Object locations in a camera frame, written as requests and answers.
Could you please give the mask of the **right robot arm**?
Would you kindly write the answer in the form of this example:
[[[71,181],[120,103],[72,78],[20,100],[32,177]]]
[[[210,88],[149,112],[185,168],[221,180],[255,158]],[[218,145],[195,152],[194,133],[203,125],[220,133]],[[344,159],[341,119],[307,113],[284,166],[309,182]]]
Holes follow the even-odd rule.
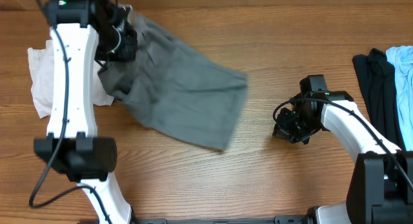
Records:
[[[284,223],[412,223],[412,153],[382,136],[345,91],[328,90],[322,75],[299,83],[300,92],[273,112],[273,135],[307,144],[320,130],[329,131],[354,162],[346,200],[308,209]]]

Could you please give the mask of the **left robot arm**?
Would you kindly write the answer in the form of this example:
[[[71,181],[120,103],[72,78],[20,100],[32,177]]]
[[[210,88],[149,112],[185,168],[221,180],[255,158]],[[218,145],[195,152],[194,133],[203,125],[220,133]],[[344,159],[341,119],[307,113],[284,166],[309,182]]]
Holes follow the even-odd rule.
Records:
[[[98,136],[92,98],[95,63],[136,57],[132,7],[118,0],[48,0],[39,7],[50,25],[54,87],[46,137],[34,140],[34,152],[86,194],[99,223],[136,223],[114,174],[116,142]]]

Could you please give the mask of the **grey shorts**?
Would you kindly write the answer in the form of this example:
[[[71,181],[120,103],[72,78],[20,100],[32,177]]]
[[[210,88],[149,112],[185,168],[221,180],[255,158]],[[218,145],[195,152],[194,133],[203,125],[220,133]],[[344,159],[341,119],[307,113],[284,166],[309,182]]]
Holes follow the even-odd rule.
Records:
[[[247,98],[247,75],[215,64],[142,14],[133,27],[136,58],[99,71],[105,92],[146,127],[225,150]]]

